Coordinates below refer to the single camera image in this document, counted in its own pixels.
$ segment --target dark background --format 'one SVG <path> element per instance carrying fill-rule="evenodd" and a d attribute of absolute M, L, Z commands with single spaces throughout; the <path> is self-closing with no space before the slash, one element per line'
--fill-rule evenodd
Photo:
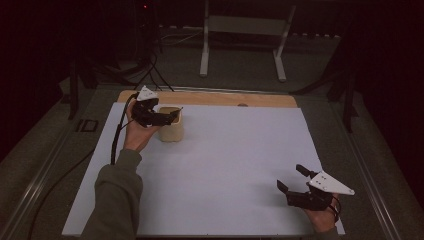
<path fill-rule="evenodd" d="M 263 9 L 250 6 L 251 1 L 247 0 L 216 0 L 211 1 L 211 11 L 280 16 L 265 10 L 269 9 L 268 4 L 280 4 L 278 1 L 262 2 Z M 137 7 L 144 3 L 149 2 L 138 1 Z M 129 24 L 128 19 L 119 17 L 116 25 L 107 24 L 97 1 L 39 0 L 2 5 L 0 96 L 4 113 L 0 159 L 62 98 L 58 83 L 69 76 L 71 60 L 84 53 L 101 64 L 116 63 L 110 33 L 119 34 L 120 27 Z M 202 1 L 161 0 L 156 7 L 165 27 L 203 25 Z M 143 14 L 151 19 L 148 13 Z M 345 68 L 352 58 L 358 58 L 361 64 L 356 90 L 362 93 L 419 202 L 424 203 L 420 191 L 424 183 L 422 16 L 424 6 L 419 1 L 392 0 L 373 6 L 361 1 L 301 1 L 291 34 L 306 33 L 309 38 L 316 34 L 342 36 L 330 64 L 334 64 L 334 69 Z M 146 18 L 139 19 L 140 23 L 144 21 Z"/>

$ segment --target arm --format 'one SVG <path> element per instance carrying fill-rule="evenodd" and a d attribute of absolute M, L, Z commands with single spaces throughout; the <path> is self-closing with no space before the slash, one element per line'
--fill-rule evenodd
<path fill-rule="evenodd" d="M 331 205 L 336 206 L 336 200 L 333 199 Z M 303 209 L 311 221 L 315 237 L 317 240 L 339 240 L 339 234 L 337 232 L 337 227 L 334 221 L 334 212 L 327 208 L 324 211 L 311 211 L 308 209 Z"/>
<path fill-rule="evenodd" d="M 143 150 L 160 127 L 144 128 L 131 118 L 134 102 L 127 109 L 124 147 L 115 165 L 104 166 L 95 183 L 95 207 L 81 239 L 135 239 L 143 184 L 136 169 Z"/>

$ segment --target hand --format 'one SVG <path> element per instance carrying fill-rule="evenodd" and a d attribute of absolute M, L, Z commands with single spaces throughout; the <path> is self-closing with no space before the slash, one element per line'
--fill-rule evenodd
<path fill-rule="evenodd" d="M 331 205 L 336 207 L 336 199 L 333 198 Z M 325 209 L 324 211 L 312 211 L 308 209 L 303 209 L 311 221 L 312 225 L 316 232 L 326 232 L 335 227 L 335 216 L 333 210 L 330 208 Z"/>
<path fill-rule="evenodd" d="M 137 152 L 140 152 L 143 150 L 147 143 L 149 142 L 150 138 L 153 136 L 153 134 L 158 131 L 161 127 L 160 126 L 151 126 L 151 127 L 143 127 L 138 122 L 134 121 L 134 119 L 131 118 L 131 111 L 135 104 L 135 101 L 132 101 L 127 108 L 126 115 L 128 119 L 128 124 L 126 127 L 126 135 L 125 135 L 125 141 L 124 141 L 124 148 L 125 149 L 131 149 L 135 150 Z"/>

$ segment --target black cable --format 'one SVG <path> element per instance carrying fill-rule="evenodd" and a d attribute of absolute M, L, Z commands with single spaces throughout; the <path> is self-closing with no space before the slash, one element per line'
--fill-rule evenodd
<path fill-rule="evenodd" d="M 144 70 L 140 71 L 140 72 L 139 72 L 139 73 L 137 73 L 136 75 L 129 77 L 129 78 L 128 78 L 128 80 L 130 80 L 130 79 L 133 79 L 133 78 L 136 78 L 136 77 L 140 76 L 143 72 L 144 72 Z"/>
<path fill-rule="evenodd" d="M 152 73 L 150 73 L 149 76 L 150 76 L 150 81 L 152 81 L 153 84 L 155 84 L 155 86 L 156 86 L 156 89 L 155 90 L 158 90 L 159 89 L 160 91 L 162 91 L 162 88 L 153 79 Z"/>
<path fill-rule="evenodd" d="M 127 123 L 125 123 L 125 124 L 124 124 L 124 126 L 122 126 L 121 130 L 122 130 L 122 129 L 124 129 L 124 128 L 128 125 L 128 124 L 130 124 L 130 123 L 131 123 L 131 122 L 133 122 L 133 121 L 134 121 L 134 119 L 133 119 L 133 120 L 131 120 L 131 121 L 129 121 L 129 122 L 127 122 Z"/>
<path fill-rule="evenodd" d="M 122 123 L 124 122 L 125 113 L 127 112 L 128 104 L 130 103 L 131 99 L 136 98 L 137 95 L 138 95 L 138 92 L 132 94 L 128 98 L 127 102 L 125 103 L 124 110 L 122 111 L 121 121 L 119 121 L 119 124 L 116 127 L 115 137 L 113 138 L 113 142 L 112 142 L 112 150 L 111 150 L 111 156 L 110 156 L 110 165 L 115 165 L 116 147 L 118 145 L 119 135 L 121 133 L 121 130 L 129 123 L 128 122 L 127 124 L 125 124 L 124 126 L 122 126 Z"/>
<path fill-rule="evenodd" d="M 169 89 L 171 89 L 171 91 L 175 92 L 174 89 L 171 87 L 171 85 L 169 85 L 168 82 L 166 82 L 165 79 L 162 77 L 162 75 L 159 73 L 155 65 L 156 63 L 153 65 L 153 68 L 155 69 L 156 73 L 159 75 L 160 79 L 163 81 L 163 83 L 166 84 L 166 86 L 168 86 Z"/>
<path fill-rule="evenodd" d="M 149 62 L 150 62 L 150 64 L 152 64 L 152 66 L 149 68 L 149 70 L 146 72 L 146 74 L 144 74 L 144 76 L 140 78 L 140 80 L 135 85 L 133 90 L 137 90 L 137 88 L 138 88 L 138 86 L 140 86 L 141 82 L 147 77 L 147 75 L 149 75 L 152 72 L 153 67 L 156 65 L 156 62 L 157 62 L 156 54 L 153 54 L 153 56 L 155 56 L 155 61 L 152 63 L 151 59 L 149 59 Z"/>
<path fill-rule="evenodd" d="M 342 205 L 340 204 L 339 199 L 337 199 L 336 197 L 333 196 L 334 199 L 336 199 L 337 203 L 338 203 L 338 210 L 336 209 L 336 207 L 333 206 L 328 206 L 331 210 L 333 210 L 334 212 L 334 222 L 339 221 L 339 216 L 340 213 L 342 212 Z"/>
<path fill-rule="evenodd" d="M 133 78 L 139 76 L 141 74 L 141 72 L 144 71 L 144 68 L 145 67 L 143 66 L 143 64 L 141 64 L 140 62 L 137 62 L 137 66 L 135 66 L 135 67 L 132 67 L 132 68 L 129 68 L 129 69 L 126 69 L 126 70 L 116 70 L 114 68 L 113 72 L 118 74 L 118 75 L 121 75 L 123 77 L 130 76 L 131 74 L 137 73 L 137 75 L 135 75 L 135 76 L 128 77 L 127 80 L 129 80 L 129 79 L 133 79 Z M 102 71 L 101 69 L 93 68 L 92 70 L 93 70 L 93 72 L 96 72 L 96 73 L 107 74 L 106 72 Z"/>
<path fill-rule="evenodd" d="M 50 195 L 50 193 L 53 191 L 53 189 L 69 174 L 71 173 L 75 168 L 77 168 L 82 162 L 84 162 L 92 153 L 94 152 L 94 149 L 92 149 L 87 155 L 84 156 L 83 159 L 81 159 L 77 164 L 75 164 L 72 168 L 70 168 L 64 175 L 62 175 L 62 177 L 60 177 L 54 184 L 53 186 L 50 187 L 50 189 L 47 191 L 46 195 L 44 196 L 44 198 L 41 200 L 40 205 L 38 206 L 36 212 L 35 212 L 35 216 L 32 219 L 31 222 L 31 227 L 29 229 L 29 234 L 28 234 L 28 240 L 31 240 L 32 238 L 32 232 L 34 230 L 34 226 L 35 226 L 35 221 L 37 220 L 37 216 L 40 213 L 40 210 L 42 208 L 42 206 L 44 205 L 44 202 L 46 201 L 47 197 Z"/>

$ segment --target cable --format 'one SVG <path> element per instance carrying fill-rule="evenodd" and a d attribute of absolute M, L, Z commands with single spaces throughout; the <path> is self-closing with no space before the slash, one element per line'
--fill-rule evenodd
<path fill-rule="evenodd" d="M 154 65 L 156 65 L 156 62 L 157 62 L 157 55 L 156 54 L 154 54 L 154 53 L 152 53 L 153 54 L 153 56 L 155 57 L 155 61 L 152 63 L 152 60 L 151 59 L 149 59 L 149 62 L 150 62 L 150 64 L 152 64 L 152 67 L 150 67 L 149 68 L 149 70 L 147 70 L 147 72 L 146 72 L 146 74 L 144 74 L 144 76 L 143 77 L 141 77 L 140 78 L 140 81 L 138 81 L 138 83 L 135 85 L 135 87 L 134 87 L 134 89 L 133 90 L 136 90 L 139 86 L 140 86 L 140 84 L 141 84 L 141 82 L 147 77 L 147 75 L 149 75 L 150 74 L 150 72 L 153 70 L 153 66 Z"/>
<path fill-rule="evenodd" d="M 138 95 L 137 93 L 132 94 L 127 102 L 125 103 L 125 107 L 124 110 L 122 111 L 122 116 L 121 116 L 121 120 L 119 121 L 118 126 L 116 126 L 116 131 L 115 131 L 115 137 L 113 138 L 113 142 L 112 142 L 112 150 L 111 150 L 111 156 L 110 156 L 110 165 L 115 165 L 115 158 L 116 158 L 116 147 L 118 145 L 118 140 L 119 140 L 119 135 L 121 133 L 121 130 L 127 126 L 127 124 L 125 124 L 124 126 L 122 126 L 122 123 L 124 122 L 124 117 L 125 117 L 125 113 L 127 112 L 127 108 L 128 108 L 128 104 L 130 103 L 131 99 L 136 98 Z"/>
<path fill-rule="evenodd" d="M 47 197 L 50 195 L 50 193 L 53 191 L 53 189 L 69 174 L 71 173 L 75 168 L 77 168 L 82 162 L 84 162 L 92 153 L 94 152 L 94 149 L 92 149 L 87 155 L 84 156 L 84 158 L 82 158 L 77 164 L 75 164 L 72 168 L 70 168 L 64 175 L 62 175 L 62 177 L 60 177 L 54 184 L 53 186 L 50 187 L 50 189 L 47 191 L 46 195 L 44 196 L 44 198 L 41 200 L 40 205 L 38 206 L 36 212 L 35 212 L 35 216 L 31 222 L 31 227 L 29 229 L 29 234 L 28 234 L 28 240 L 31 240 L 32 238 L 32 232 L 34 230 L 34 226 L 35 226 L 35 221 L 37 220 L 38 214 L 40 213 L 40 210 L 42 208 L 42 206 L 44 205 L 44 202 L 46 201 Z"/>
<path fill-rule="evenodd" d="M 155 82 L 155 80 L 153 80 L 152 73 L 150 73 L 149 76 L 150 76 L 150 81 L 152 81 L 153 84 L 155 84 L 155 86 L 156 86 L 155 90 L 158 90 L 159 89 L 160 91 L 163 91 L 162 88 L 159 87 L 159 85 Z"/>
<path fill-rule="evenodd" d="M 156 61 L 155 61 L 155 63 L 153 64 L 152 63 L 152 65 L 153 65 L 153 69 L 155 69 L 155 71 L 156 71 L 156 73 L 159 75 L 159 77 L 160 77 L 160 79 L 162 80 L 162 82 L 163 83 L 165 83 L 165 85 L 166 86 L 168 86 L 168 88 L 169 89 L 171 89 L 171 91 L 173 91 L 173 92 L 175 92 L 174 91 L 174 89 L 171 87 L 171 85 L 169 85 L 168 84 L 168 82 L 167 81 L 165 81 L 165 79 L 162 77 L 162 75 L 160 74 L 160 72 L 159 72 L 159 70 L 156 68 Z"/>
<path fill-rule="evenodd" d="M 168 38 L 168 37 L 191 36 L 191 35 L 193 35 L 193 33 L 174 33 L 174 34 L 165 35 L 165 36 L 161 37 L 161 39 L 163 40 L 163 39 Z"/>
<path fill-rule="evenodd" d="M 337 199 L 336 197 L 334 197 L 333 196 L 333 198 L 337 201 L 337 203 L 338 203 L 338 205 L 339 205 L 339 207 L 338 207 L 338 211 L 337 211 L 337 208 L 334 206 L 332 206 L 332 205 L 330 205 L 330 206 L 328 206 L 331 210 L 333 210 L 333 212 L 334 212 L 334 222 L 337 222 L 337 221 L 339 221 L 339 216 L 340 216 L 340 213 L 342 212 L 342 205 L 340 204 L 340 201 L 339 201 L 339 199 Z"/>
<path fill-rule="evenodd" d="M 134 121 L 134 119 L 133 120 L 131 120 L 131 121 L 129 121 L 129 122 L 127 122 L 127 123 L 125 123 L 123 126 L 122 126 L 122 128 L 121 128 L 121 130 L 122 129 L 124 129 L 128 124 L 130 124 L 131 122 L 133 122 Z"/>
<path fill-rule="evenodd" d="M 201 33 L 203 33 L 203 30 L 202 30 L 202 31 L 200 31 L 200 32 L 197 32 L 197 33 L 195 33 L 195 34 L 190 34 L 190 36 L 188 36 L 188 37 L 186 37 L 186 38 L 183 38 L 183 39 L 181 39 L 181 40 L 179 40 L 179 41 L 177 41 L 177 42 L 174 42 L 174 43 L 168 43 L 168 44 L 163 43 L 163 45 L 165 45 L 165 46 L 172 46 L 172 45 L 176 45 L 176 44 L 178 44 L 178 43 L 182 43 L 182 42 L 184 42 L 185 40 L 188 40 L 188 39 L 190 39 L 190 38 L 193 38 L 193 37 L 195 37 L 195 36 L 197 36 L 197 35 L 199 35 L 199 34 L 201 34 Z"/>

